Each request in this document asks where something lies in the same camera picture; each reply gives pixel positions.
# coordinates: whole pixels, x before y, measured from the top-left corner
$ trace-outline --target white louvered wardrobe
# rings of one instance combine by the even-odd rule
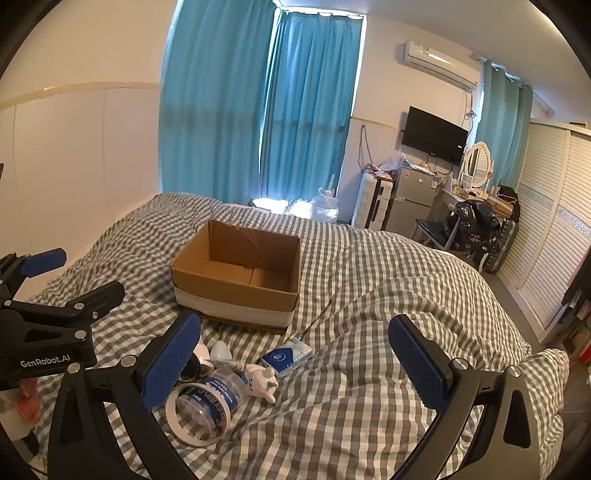
[[[542,340],[591,244],[591,130],[532,119],[517,193],[519,233],[499,278]]]

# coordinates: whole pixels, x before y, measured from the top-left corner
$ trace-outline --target bed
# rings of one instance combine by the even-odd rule
[[[315,355],[280,380],[277,403],[252,398],[230,434],[208,449],[187,447],[155,416],[201,479],[389,478],[434,419],[387,341],[389,320],[406,313],[453,358],[495,371],[518,364],[538,422],[541,477],[562,442],[559,412],[568,376],[564,353],[531,355],[483,278],[451,254],[394,233],[356,230],[188,194],[165,193],[109,228],[90,252],[33,301],[63,304],[111,280],[125,285],[122,305],[95,323],[100,366],[139,354],[176,318],[170,262],[208,219],[298,235],[301,294],[285,335],[252,332],[204,320],[207,345],[224,340],[234,357],[256,362],[296,335]],[[42,418],[35,432],[44,456],[61,376],[40,380]],[[109,417],[129,464],[144,473],[117,411]],[[480,411],[475,408],[443,474],[460,465]]]

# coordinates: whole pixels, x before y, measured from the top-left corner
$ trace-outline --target black flat screen tv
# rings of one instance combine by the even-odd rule
[[[467,139],[462,127],[413,106],[408,110],[403,145],[460,166]]]

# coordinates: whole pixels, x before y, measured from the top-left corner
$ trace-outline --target teal curtain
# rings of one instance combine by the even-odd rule
[[[362,20],[282,12],[272,56],[261,196],[310,200],[340,176]]]
[[[256,193],[272,0],[186,0],[163,64],[165,192],[246,203]]]
[[[530,132],[533,91],[506,76],[487,61],[484,67],[484,103],[476,141],[484,142],[494,162],[491,186],[499,182],[517,188]]]

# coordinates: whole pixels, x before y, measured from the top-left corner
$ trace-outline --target air conditioner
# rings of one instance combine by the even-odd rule
[[[437,73],[466,90],[476,90],[480,72],[444,53],[409,40],[404,49],[404,63]]]

